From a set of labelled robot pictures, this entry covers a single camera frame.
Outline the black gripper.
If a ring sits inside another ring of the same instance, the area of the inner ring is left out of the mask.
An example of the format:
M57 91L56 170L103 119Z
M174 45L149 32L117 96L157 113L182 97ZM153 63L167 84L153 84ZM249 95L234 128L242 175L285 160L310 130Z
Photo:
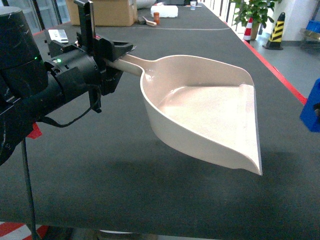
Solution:
M89 99L114 93L123 71L107 67L103 58L75 44L49 40L51 59L44 62L48 75L46 92L55 94L56 101L72 101L89 92ZM114 62L135 50L136 45L112 41L109 60Z

